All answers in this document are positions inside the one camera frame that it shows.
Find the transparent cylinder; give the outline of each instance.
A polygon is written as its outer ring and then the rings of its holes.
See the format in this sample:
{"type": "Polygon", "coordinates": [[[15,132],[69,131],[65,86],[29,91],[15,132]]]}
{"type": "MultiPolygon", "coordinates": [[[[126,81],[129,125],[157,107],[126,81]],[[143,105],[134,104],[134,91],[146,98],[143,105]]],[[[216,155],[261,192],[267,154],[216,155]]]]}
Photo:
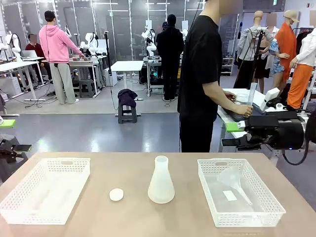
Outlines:
{"type": "Polygon", "coordinates": [[[164,204],[173,200],[175,195],[168,169],[168,158],[158,156],[155,159],[155,170],[148,188],[148,197],[155,203],[164,204]]]}

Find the white round lid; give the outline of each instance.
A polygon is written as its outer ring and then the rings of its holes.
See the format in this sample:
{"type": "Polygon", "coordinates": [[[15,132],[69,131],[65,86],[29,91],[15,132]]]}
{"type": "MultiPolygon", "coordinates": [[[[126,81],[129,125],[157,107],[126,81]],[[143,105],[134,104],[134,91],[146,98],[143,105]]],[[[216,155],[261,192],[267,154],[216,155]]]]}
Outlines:
{"type": "Polygon", "coordinates": [[[112,189],[109,195],[112,201],[119,201],[123,198],[124,191],[122,189],[112,189]]]}

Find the white plastic basket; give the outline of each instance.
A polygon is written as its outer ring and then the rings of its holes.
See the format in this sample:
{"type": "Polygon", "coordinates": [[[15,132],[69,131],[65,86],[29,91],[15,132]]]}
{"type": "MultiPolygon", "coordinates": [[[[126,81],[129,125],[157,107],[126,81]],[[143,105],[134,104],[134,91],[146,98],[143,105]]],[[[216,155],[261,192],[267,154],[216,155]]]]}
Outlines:
{"type": "Polygon", "coordinates": [[[89,158],[43,158],[0,203],[0,214],[8,224],[64,225],[89,175],[89,158]]]}
{"type": "Polygon", "coordinates": [[[275,227],[285,212],[259,175],[245,159],[199,159],[198,175],[216,227],[275,227]],[[246,200],[233,188],[217,181],[226,168],[238,166],[241,187],[251,200],[246,200]],[[233,193],[233,200],[223,191],[233,193]]]}

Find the person in dark red sweater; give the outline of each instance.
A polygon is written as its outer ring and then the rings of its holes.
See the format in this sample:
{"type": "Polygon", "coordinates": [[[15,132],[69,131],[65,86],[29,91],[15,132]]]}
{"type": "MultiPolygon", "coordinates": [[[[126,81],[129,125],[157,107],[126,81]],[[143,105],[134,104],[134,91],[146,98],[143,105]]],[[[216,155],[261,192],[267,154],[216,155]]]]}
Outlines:
{"type": "MultiPolygon", "coordinates": [[[[35,53],[38,57],[43,57],[44,59],[39,60],[39,65],[41,67],[44,67],[47,71],[48,79],[51,81],[51,72],[50,72],[50,66],[48,62],[42,62],[42,60],[46,60],[44,52],[40,46],[39,43],[37,43],[37,35],[29,34],[28,36],[30,43],[25,47],[25,50],[35,50],[35,53]]],[[[36,72],[36,76],[38,77],[40,81],[40,72],[37,67],[37,65],[32,65],[33,69],[36,72]]]]}

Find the pink hoodie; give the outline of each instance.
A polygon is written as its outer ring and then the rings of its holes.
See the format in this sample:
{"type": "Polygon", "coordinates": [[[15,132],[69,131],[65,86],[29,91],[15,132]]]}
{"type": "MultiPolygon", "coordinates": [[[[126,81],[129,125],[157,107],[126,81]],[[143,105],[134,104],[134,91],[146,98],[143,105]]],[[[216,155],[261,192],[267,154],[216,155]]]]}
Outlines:
{"type": "Polygon", "coordinates": [[[69,63],[68,47],[75,54],[83,55],[77,46],[58,26],[44,26],[39,31],[39,40],[45,58],[50,63],[69,63]]]}

